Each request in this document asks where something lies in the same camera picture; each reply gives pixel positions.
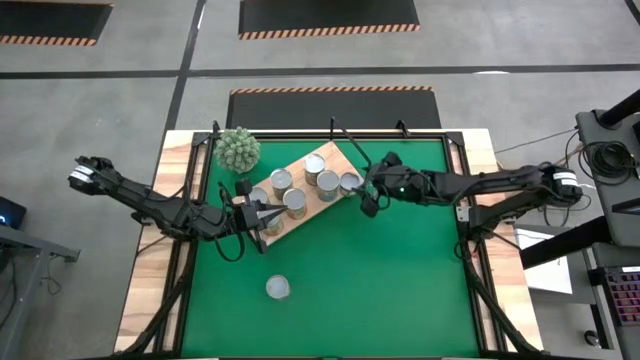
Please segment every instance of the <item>yellow black striped tape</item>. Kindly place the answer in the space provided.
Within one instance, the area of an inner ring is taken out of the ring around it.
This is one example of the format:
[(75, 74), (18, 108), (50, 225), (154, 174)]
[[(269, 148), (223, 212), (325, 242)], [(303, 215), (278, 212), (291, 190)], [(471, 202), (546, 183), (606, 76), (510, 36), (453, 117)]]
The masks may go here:
[(94, 46), (96, 44), (96, 40), (48, 36), (0, 35), (0, 44)]
[(330, 92), (330, 91), (431, 91), (431, 86), (324, 86), (305, 88), (266, 88), (266, 89), (235, 89), (234, 94), (260, 94), (260, 93), (295, 93), (295, 92)]
[(371, 25), (371, 26), (341, 26), (332, 28), (316, 29), (294, 29), (294, 30), (270, 30), (246, 32), (239, 35), (240, 40), (258, 39), (280, 39), (302, 36), (332, 36), (332, 35), (352, 35), (352, 34), (374, 34), (385, 32), (407, 32), (418, 31), (420, 25), (417, 24), (395, 24), (395, 25)]

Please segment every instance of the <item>white paper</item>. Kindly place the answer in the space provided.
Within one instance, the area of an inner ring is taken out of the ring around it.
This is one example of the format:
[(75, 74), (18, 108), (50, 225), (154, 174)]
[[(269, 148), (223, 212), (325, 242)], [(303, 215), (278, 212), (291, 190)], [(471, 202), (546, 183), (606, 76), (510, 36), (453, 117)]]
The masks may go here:
[[(529, 246), (552, 237), (553, 235), (549, 234), (516, 229), (516, 240), (521, 249), (526, 249)], [(530, 288), (556, 291), (565, 294), (573, 293), (571, 278), (569, 277), (569, 264), (567, 263), (566, 256), (527, 269), (524, 271), (524, 276)]]

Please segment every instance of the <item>can lid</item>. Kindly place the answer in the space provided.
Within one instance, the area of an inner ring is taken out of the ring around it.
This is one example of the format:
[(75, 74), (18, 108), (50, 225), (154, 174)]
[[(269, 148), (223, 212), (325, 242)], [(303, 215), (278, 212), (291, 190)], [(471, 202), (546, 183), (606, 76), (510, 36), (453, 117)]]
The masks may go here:
[(270, 176), (271, 185), (276, 189), (285, 189), (291, 185), (293, 177), (287, 169), (275, 169)]
[(352, 189), (360, 186), (360, 184), (362, 184), (362, 179), (354, 173), (344, 173), (340, 177), (340, 187), (347, 191), (351, 191)]
[(319, 173), (324, 170), (324, 158), (318, 154), (309, 154), (304, 159), (304, 169), (310, 173)]
[(305, 204), (305, 197), (304, 191), (300, 189), (289, 189), (284, 193), (282, 203), (287, 205), (289, 209), (302, 209)]
[(274, 299), (283, 299), (291, 293), (289, 281), (282, 275), (273, 275), (267, 280), (267, 294)]
[(251, 201), (260, 201), (263, 204), (269, 202), (269, 195), (260, 187), (254, 187), (249, 194), (249, 200)]
[(318, 187), (324, 191), (331, 191), (338, 187), (340, 178), (331, 170), (325, 170), (318, 175)]
[(274, 217), (273, 219), (271, 219), (271, 221), (269, 221), (267, 223), (267, 227), (276, 226), (279, 221), (280, 221), (280, 215), (278, 215), (278, 216)]

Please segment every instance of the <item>wooden table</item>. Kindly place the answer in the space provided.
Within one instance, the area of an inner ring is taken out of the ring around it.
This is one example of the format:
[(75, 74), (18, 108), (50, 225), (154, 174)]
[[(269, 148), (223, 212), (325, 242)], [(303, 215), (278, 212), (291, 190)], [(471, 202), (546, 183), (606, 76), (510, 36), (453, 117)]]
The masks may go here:
[[(466, 156), (471, 173), (498, 170), (487, 129), (425, 131), (461, 131), (464, 135)], [(191, 151), (191, 141), (195, 132), (199, 131), (176, 130), (167, 132), (154, 181), (155, 191), (170, 195), (183, 185)], [(461, 172), (460, 163), (456, 161), (459, 157), (455, 156), (455, 153), (453, 155), (456, 172)], [(198, 154), (197, 159), (194, 179), (200, 178), (199, 174), (202, 171), (204, 154)], [(192, 189), (194, 196), (197, 194), (198, 185), (196, 182)], [(504, 194), (482, 195), (477, 196), (476, 200), (482, 205), (492, 205), (503, 200), (505, 196)], [(509, 225), (500, 225), (496, 232), (510, 240), (514, 239), (513, 228)], [(157, 228), (145, 227), (142, 231), (139, 247), (142, 248), (160, 237), (161, 235)], [(518, 251), (497, 239), (488, 240), (486, 244), (494, 287), (500, 306), (527, 341), (536, 348), (542, 349), (542, 340)], [(146, 250), (136, 259), (118, 330), (115, 351), (124, 350), (132, 344), (159, 308), (167, 276), (171, 245), (171, 240), (164, 240)], [(184, 259), (182, 259), (179, 269), (182, 268), (183, 262)], [(172, 345), (177, 308), (176, 304), (168, 321), (168, 330), (164, 343), (164, 347), (167, 350)], [(483, 304), (481, 304), (481, 312), (487, 347), (496, 349), (491, 317)]]

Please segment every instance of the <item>black floor mat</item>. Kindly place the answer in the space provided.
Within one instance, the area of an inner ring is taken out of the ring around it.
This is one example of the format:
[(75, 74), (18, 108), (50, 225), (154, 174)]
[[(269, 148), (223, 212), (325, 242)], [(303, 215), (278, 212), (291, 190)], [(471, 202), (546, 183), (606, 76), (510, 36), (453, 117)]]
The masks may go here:
[(238, 89), (231, 92), (227, 128), (328, 129), (335, 116), (350, 129), (440, 129), (428, 86)]
[(112, 4), (0, 1), (0, 44), (93, 46)]
[(413, 0), (243, 0), (242, 40), (417, 31)]

